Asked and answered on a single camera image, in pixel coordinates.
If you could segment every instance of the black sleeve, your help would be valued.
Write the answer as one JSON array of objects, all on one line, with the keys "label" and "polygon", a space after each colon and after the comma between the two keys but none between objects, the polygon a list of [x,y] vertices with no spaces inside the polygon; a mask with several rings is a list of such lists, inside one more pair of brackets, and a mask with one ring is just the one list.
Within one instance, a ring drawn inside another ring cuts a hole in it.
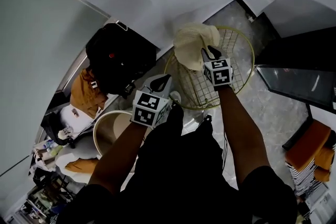
[{"label": "black sleeve", "polygon": [[56,224],[87,224],[93,220],[100,223],[111,208],[112,194],[100,185],[88,185],[59,214]]},{"label": "black sleeve", "polygon": [[298,211],[293,190],[269,166],[253,170],[244,179],[239,191],[253,215],[270,224],[296,222]]}]

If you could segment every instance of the person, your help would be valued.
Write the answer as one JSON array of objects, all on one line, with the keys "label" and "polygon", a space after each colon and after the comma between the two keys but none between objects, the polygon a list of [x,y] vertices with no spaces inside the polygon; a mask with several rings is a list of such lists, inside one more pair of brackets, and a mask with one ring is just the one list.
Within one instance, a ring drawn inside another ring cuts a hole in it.
[{"label": "person", "polygon": [[[230,87],[218,94],[239,190],[222,175],[212,117],[181,136],[183,109],[174,104],[143,146],[146,126],[132,122],[125,129],[57,223],[295,223],[295,195],[270,167],[259,128]],[[136,156],[134,175],[120,191]]]}]

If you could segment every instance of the glass panel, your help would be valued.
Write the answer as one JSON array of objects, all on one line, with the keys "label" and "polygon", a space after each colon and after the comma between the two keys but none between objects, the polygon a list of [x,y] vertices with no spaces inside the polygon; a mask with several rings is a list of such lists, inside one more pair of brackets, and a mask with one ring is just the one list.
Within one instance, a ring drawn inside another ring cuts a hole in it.
[{"label": "glass panel", "polygon": [[272,90],[326,106],[332,105],[334,72],[273,67],[257,69]]}]

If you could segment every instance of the person's right arm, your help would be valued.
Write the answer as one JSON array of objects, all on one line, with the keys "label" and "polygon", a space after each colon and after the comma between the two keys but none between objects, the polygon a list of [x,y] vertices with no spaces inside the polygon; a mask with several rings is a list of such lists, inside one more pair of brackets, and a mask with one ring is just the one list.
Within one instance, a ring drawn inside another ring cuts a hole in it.
[{"label": "person's right arm", "polygon": [[269,166],[263,136],[240,103],[234,91],[226,86],[218,91],[223,123],[230,144],[238,185],[254,169]]}]

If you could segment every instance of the beige bucket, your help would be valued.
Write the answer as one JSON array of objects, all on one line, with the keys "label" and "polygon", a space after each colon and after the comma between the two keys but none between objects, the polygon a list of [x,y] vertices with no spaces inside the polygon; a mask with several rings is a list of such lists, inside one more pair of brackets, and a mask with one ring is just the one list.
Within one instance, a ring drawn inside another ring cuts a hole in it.
[{"label": "beige bucket", "polygon": [[101,116],[93,128],[93,140],[99,154],[104,155],[122,132],[130,125],[132,113],[115,110]]}]

